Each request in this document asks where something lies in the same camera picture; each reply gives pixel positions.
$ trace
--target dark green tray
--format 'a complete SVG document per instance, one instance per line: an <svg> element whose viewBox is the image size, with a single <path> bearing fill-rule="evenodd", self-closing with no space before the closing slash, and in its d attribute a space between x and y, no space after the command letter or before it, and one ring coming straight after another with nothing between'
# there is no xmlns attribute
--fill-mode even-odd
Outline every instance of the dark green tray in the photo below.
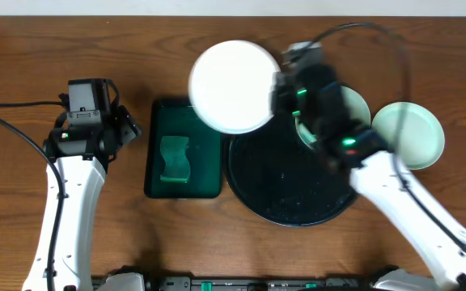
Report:
<svg viewBox="0 0 466 291"><path fill-rule="evenodd" d="M160 179L163 136L189 137L187 183ZM221 133L199 119L188 99L159 99L152 106L144 192L150 198L215 198L222 190Z"/></svg>

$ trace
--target wooden table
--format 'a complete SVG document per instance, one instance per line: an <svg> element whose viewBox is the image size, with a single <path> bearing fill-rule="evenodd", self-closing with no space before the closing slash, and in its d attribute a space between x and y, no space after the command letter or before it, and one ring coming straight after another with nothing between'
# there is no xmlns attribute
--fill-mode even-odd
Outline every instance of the wooden table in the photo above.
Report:
<svg viewBox="0 0 466 291"><path fill-rule="evenodd" d="M371 273L385 264L428 275L413 248L367 200L321 226L290 228L264 221L227 184L213 200L152 200L143 194L150 106L184 95L199 54L244 39L277 52L335 24L375 21L407 39L413 98L441 121L443 156L415 174L466 226L466 19L0 17L0 102L56 100L75 78L111 78L143 127L109 169L96 210L91 272L123 264L195 276L316 277ZM352 30L324 42L343 81L375 114L398 100L386 40ZM0 109L0 117L38 143L57 107ZM20 289L39 240L46 165L0 126L0 290Z"/></svg>

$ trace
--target black cable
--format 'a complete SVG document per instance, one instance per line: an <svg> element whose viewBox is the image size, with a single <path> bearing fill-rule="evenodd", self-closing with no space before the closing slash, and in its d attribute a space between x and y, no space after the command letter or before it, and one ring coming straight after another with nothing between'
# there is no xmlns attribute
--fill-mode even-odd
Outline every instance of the black cable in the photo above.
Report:
<svg viewBox="0 0 466 291"><path fill-rule="evenodd" d="M411 191L411 189L408 186L408 181L407 179L404 178L402 173L400 172L399 169L399 158L398 154L396 153L398 151L399 144L400 144L400 135L402 132L402 129L404 128L404 122L405 122L405 117L407 115L407 106L411 102L411 69L409 67L409 57L407 54L407 50L405 49L405 46L402 43L401 38L391 32L389 29L379 26L378 24L375 23L347 23L347 24L342 24L336 27L332 27L328 29L326 32L323 32L316 36L309 44L307 44L304 48L302 48L302 53L298 57L302 57L314 43L322 40L326 36L330 36L335 32L339 32L341 30L345 30L348 28L352 27L368 27L373 30L376 30L378 32L383 33L386 35L391 43L391 46L396 50L396 56L397 59L400 63L400 72L401 72L401 85L402 85L402 109L400 110L400 115L399 119L397 121L396 125L396 134L394 137L394 153L392 156L392 164L393 164L393 170L396 172L396 176L399 179L399 181L402 184L402 188L405 189L405 191L411 196L411 198L415 201L415 203L422 209L422 211L434 222L434 224L440 228L440 230L443 231L443 233L449 237L456 246L458 246L461 251L463 251L466 254L466 244L462 241L460 241L433 213L417 198L417 196Z"/></svg>
<svg viewBox="0 0 466 291"><path fill-rule="evenodd" d="M26 102L26 103L0 103L0 108L16 108L36 105L60 105L64 106L62 102L55 101L38 101L38 102Z"/></svg>
<svg viewBox="0 0 466 291"><path fill-rule="evenodd" d="M67 119L68 119L68 114L66 112L61 113L55 120L55 123L53 124L53 128L54 129L61 128Z"/></svg>
<svg viewBox="0 0 466 291"><path fill-rule="evenodd" d="M48 163L48 166L52 169L53 174L55 175L55 179L57 180L57 183L58 183L57 212L55 213L55 219L53 221L53 231L52 231L51 240L49 241L48 262L46 265L46 283L48 286L48 290L53 291L53 257L54 257L54 252L55 252L55 244L57 243L58 229L59 229L59 225L61 224L62 206L64 205L64 195L65 195L64 183L62 182L61 175L59 174L55 165L53 165L53 163L48 159L48 156L46 156L44 151L30 137L28 137L26 134L18 130L13 125L2 120L1 118L0 118L0 124L6 127L7 129L9 129L11 132L23 138L30 146L32 146L34 150L36 150L40 154L40 156L44 160L46 160L46 163Z"/></svg>

